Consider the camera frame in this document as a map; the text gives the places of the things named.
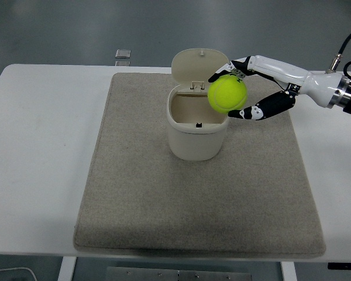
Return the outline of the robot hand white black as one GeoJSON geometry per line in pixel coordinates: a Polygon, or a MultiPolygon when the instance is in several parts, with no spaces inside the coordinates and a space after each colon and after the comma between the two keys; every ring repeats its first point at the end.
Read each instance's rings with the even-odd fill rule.
{"type": "Polygon", "coordinates": [[[331,101],[338,89],[340,73],[317,73],[270,59],[264,56],[249,56],[228,62],[209,79],[210,83],[224,75],[238,79],[258,75],[276,83],[281,90],[263,98],[255,105],[245,109],[235,109],[229,117],[239,119],[263,120],[291,109],[298,95],[307,95],[320,107],[332,107],[331,101]]]}

